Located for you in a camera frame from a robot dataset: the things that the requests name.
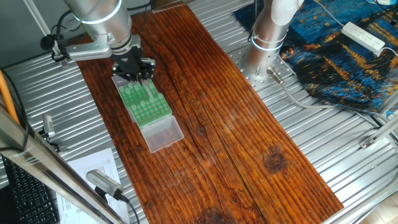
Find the white power strip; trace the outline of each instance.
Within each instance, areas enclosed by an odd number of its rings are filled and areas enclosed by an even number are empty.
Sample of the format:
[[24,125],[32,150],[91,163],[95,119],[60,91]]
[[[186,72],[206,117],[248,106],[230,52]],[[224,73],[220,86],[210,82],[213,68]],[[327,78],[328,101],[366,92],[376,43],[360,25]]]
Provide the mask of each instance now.
[[382,40],[368,33],[367,31],[359,28],[352,22],[348,22],[341,30],[341,32],[349,37],[351,40],[359,43],[366,49],[375,53],[377,56],[380,54],[381,49],[384,47]]

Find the wood grain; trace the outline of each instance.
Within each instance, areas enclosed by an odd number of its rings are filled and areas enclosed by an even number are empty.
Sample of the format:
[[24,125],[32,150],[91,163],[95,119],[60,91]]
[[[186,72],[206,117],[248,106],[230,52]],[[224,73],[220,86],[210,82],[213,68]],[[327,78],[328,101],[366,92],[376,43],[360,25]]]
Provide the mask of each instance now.
[[132,21],[183,140],[151,154],[112,61],[78,64],[150,223],[321,223],[343,208],[188,6]]

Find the keyboard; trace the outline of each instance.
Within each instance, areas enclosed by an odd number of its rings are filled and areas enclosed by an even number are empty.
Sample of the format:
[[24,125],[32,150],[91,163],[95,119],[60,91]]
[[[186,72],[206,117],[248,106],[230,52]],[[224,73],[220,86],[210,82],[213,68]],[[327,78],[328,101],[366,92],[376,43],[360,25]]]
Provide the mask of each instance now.
[[54,224],[59,218],[50,199],[49,188],[24,169],[2,156],[19,222]]

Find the wood knot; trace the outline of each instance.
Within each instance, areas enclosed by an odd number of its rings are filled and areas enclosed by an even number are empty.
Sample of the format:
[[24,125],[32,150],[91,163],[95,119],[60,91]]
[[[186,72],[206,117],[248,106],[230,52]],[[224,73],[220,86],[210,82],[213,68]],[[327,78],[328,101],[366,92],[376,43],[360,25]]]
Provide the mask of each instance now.
[[228,224],[226,215],[222,214],[219,211],[213,211],[212,209],[208,209],[207,211],[203,212],[200,217],[198,217],[196,224]]
[[285,167],[285,157],[281,153],[269,155],[266,161],[266,167],[272,173],[276,173]]
[[206,129],[203,126],[199,127],[199,133],[200,134],[205,134],[206,133]]

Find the robotic arm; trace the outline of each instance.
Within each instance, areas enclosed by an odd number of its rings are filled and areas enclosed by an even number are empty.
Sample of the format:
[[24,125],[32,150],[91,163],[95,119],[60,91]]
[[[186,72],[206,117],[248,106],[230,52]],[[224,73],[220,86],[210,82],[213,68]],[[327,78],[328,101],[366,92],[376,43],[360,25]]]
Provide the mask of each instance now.
[[243,57],[248,73],[258,75],[273,67],[294,14],[304,0],[264,0],[264,8],[254,24],[251,46]]
[[152,78],[155,61],[142,58],[141,40],[131,34],[131,17],[122,0],[65,0],[65,3],[94,41],[65,47],[68,58],[76,61],[110,58],[115,61],[114,75],[140,84]]

